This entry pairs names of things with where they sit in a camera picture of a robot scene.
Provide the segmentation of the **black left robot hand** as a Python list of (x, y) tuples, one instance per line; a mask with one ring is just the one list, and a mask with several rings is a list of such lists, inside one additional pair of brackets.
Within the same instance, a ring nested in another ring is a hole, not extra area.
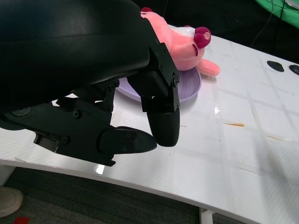
[[(110, 124), (123, 77), (150, 133)], [(54, 153), (113, 166), (116, 154), (175, 146), (178, 82), (165, 43), (129, 0), (0, 3), (0, 126), (33, 131)]]

